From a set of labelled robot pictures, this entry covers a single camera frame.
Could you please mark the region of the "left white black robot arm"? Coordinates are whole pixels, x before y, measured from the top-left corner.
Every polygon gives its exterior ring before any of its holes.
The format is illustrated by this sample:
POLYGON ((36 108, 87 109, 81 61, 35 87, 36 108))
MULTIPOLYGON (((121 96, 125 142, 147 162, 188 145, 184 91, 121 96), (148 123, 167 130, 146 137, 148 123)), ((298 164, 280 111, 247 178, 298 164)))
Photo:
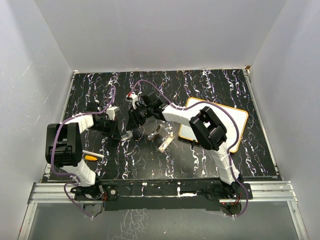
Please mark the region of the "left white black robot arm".
POLYGON ((51 166, 52 173, 73 178, 80 187, 86 187, 86 194, 93 200, 103 195, 104 188, 96 183, 96 173, 83 159, 81 134, 92 129, 120 140, 116 119, 119 110, 119 107, 110 104, 99 110, 99 105, 95 102, 89 111, 47 126, 45 159, 51 166))

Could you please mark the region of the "beige stapler top cover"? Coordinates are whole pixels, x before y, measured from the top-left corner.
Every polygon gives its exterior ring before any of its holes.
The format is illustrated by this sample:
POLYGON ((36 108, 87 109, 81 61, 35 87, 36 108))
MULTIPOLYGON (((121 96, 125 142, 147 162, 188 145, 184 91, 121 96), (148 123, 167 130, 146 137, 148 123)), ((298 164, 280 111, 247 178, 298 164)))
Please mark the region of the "beige stapler top cover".
POLYGON ((126 131, 124 135, 121 136, 122 141, 127 141, 133 137, 133 132, 131 130, 126 131))

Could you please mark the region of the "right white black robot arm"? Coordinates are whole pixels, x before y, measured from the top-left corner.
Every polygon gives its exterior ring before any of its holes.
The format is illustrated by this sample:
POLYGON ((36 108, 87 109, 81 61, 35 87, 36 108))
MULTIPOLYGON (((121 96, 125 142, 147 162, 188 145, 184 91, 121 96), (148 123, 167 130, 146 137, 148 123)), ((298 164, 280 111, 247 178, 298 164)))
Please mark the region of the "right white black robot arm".
POLYGON ((217 105, 199 101, 190 107, 181 107, 167 100, 163 101, 155 92, 141 97, 130 92, 125 99, 131 104, 128 109, 127 132, 141 127, 146 119, 151 117, 190 127, 198 144, 206 149, 215 161, 224 197, 233 199, 240 194, 243 177, 230 155, 227 125, 214 112, 217 105))

